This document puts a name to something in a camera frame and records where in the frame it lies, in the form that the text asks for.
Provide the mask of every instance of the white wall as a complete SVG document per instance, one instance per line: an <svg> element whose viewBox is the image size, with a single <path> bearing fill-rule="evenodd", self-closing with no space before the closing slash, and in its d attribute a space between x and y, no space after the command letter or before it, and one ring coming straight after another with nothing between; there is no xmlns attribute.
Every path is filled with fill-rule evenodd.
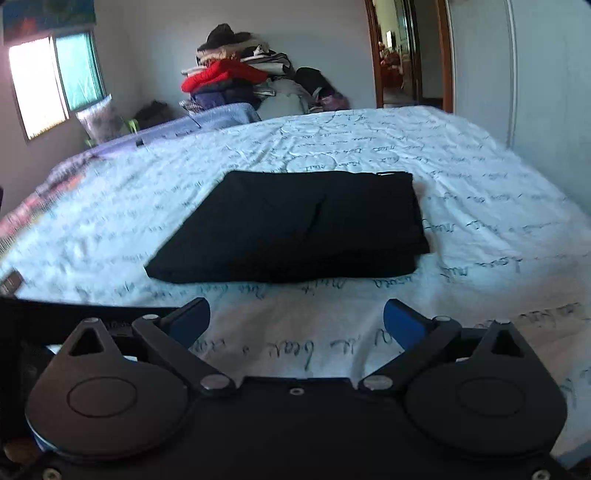
<svg viewBox="0 0 591 480"><path fill-rule="evenodd" d="M120 4L121 0L95 0L96 51L107 94L121 115L132 119L144 105L144 95Z"/></svg>
<svg viewBox="0 0 591 480"><path fill-rule="evenodd" d="M363 0L122 1L145 100L186 98L181 70L212 29L228 23L285 52L295 68L317 68L351 101L374 108L374 70Z"/></svg>
<svg viewBox="0 0 591 480"><path fill-rule="evenodd" d="M449 8L455 59L455 113L507 143L513 77L506 1L449 0Z"/></svg>
<svg viewBox="0 0 591 480"><path fill-rule="evenodd" d="M591 213L591 5L512 0L515 151Z"/></svg>
<svg viewBox="0 0 591 480"><path fill-rule="evenodd" d="M414 0L418 41L421 48L423 96L443 98L443 66L439 44L439 20L436 0Z"/></svg>
<svg viewBox="0 0 591 480"><path fill-rule="evenodd" d="M138 82L130 55L125 53L128 40L121 36L123 30L112 24L118 17L111 2L96 1L96 48L106 90L113 93L122 114L132 115L141 103L141 94L135 86ZM43 97L42 89L32 94ZM29 142L25 140L13 96L8 48L0 40L0 185L4 187L0 215L18 206L57 163L84 150L85 138L86 133L74 117Z"/></svg>
<svg viewBox="0 0 591 480"><path fill-rule="evenodd" d="M400 45L400 26L394 0L374 0L374 5L384 45L388 46L386 36L388 31L392 31L396 35L396 45Z"/></svg>

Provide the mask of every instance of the pile of clothes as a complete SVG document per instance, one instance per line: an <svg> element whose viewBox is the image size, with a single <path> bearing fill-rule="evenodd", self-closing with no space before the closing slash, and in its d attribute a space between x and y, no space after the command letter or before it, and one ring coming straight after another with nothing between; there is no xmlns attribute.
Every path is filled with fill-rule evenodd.
<svg viewBox="0 0 591 480"><path fill-rule="evenodd" d="M249 103L261 119L349 109L347 99L320 71L304 67L297 72L285 53L249 32L234 33L218 25L197 49L197 66L181 90L191 95L180 105L194 114L229 103Z"/></svg>
<svg viewBox="0 0 591 480"><path fill-rule="evenodd" d="M190 93L204 110L229 103L250 103L258 108L261 100L253 85L264 82L267 74L235 59L215 60L206 70L188 77L181 90Z"/></svg>

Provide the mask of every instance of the black towel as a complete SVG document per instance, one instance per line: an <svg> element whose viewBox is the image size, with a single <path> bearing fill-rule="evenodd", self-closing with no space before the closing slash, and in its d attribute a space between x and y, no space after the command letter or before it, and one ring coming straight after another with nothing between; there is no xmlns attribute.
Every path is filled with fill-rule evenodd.
<svg viewBox="0 0 591 480"><path fill-rule="evenodd" d="M394 277L428 252L410 173L232 171L146 272L172 283Z"/></svg>

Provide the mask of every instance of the pillow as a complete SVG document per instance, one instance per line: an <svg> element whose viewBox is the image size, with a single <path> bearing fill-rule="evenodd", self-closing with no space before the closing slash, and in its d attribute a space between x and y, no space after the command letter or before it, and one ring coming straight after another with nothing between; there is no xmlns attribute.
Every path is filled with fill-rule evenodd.
<svg viewBox="0 0 591 480"><path fill-rule="evenodd" d="M112 100L112 96L109 95L99 103L76 114L90 139L97 144L129 134L129 129L117 113Z"/></svg>

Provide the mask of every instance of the bed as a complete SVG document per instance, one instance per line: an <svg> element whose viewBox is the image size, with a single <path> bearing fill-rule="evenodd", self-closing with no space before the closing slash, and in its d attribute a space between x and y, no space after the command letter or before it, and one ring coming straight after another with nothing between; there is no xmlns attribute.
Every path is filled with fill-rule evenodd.
<svg viewBox="0 0 591 480"><path fill-rule="evenodd" d="M405 277L170 285L144 265L231 170L413 173L432 254ZM0 261L24 299L212 308L191 347L245 375L358 380L401 348L385 302L464 326L512 320L561 386L566 464L591 439L591 225L538 172L468 121L433 108L278 118L127 148L86 167Z"/></svg>

